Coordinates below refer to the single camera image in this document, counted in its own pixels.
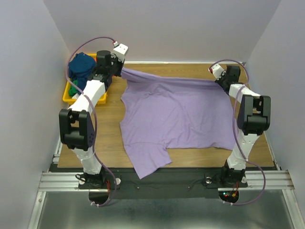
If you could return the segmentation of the lavender t shirt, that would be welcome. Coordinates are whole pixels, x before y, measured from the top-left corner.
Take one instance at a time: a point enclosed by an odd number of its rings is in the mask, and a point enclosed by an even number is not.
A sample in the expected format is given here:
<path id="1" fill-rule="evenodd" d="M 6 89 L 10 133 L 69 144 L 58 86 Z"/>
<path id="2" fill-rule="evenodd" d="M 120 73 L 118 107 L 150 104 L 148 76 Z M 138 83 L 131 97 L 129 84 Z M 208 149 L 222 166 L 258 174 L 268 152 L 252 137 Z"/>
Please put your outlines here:
<path id="1" fill-rule="evenodd" d="M 127 82 L 122 140 L 139 178 L 170 164 L 169 149 L 233 149 L 233 108 L 215 82 L 127 68 L 122 78 Z"/>

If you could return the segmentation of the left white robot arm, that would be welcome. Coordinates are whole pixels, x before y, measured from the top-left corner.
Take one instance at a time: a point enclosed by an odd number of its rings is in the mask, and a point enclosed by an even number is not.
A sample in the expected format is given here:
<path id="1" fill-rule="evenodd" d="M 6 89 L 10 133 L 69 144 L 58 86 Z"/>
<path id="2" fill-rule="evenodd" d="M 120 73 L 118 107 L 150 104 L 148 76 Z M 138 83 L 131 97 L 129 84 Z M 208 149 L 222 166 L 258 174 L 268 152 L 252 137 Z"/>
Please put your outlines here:
<path id="1" fill-rule="evenodd" d="M 127 51 L 120 47 L 98 51 L 81 94 L 69 108 L 59 112 L 61 142 L 74 152 L 83 167 L 83 174 L 76 175 L 80 188 L 101 189 L 106 183 L 105 167 L 94 150 L 97 119 L 91 115 L 96 115 L 94 108 L 113 76 L 121 75 Z"/>

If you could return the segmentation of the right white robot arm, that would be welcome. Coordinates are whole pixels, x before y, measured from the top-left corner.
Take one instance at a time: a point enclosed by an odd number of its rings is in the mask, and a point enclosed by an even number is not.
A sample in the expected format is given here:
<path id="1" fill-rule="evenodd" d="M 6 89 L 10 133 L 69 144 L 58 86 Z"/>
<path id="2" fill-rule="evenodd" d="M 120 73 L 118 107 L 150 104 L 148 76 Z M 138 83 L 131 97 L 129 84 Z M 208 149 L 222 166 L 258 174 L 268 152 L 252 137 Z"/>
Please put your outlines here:
<path id="1" fill-rule="evenodd" d="M 239 82 L 239 66 L 227 65 L 224 69 L 214 64 L 209 71 L 216 78 L 215 82 L 234 98 L 234 111 L 239 105 L 238 115 L 233 117 L 235 145 L 221 169 L 219 180 L 224 186 L 246 183 L 246 165 L 254 164 L 249 161 L 249 155 L 255 142 L 270 126 L 271 98 L 257 94 Z"/>

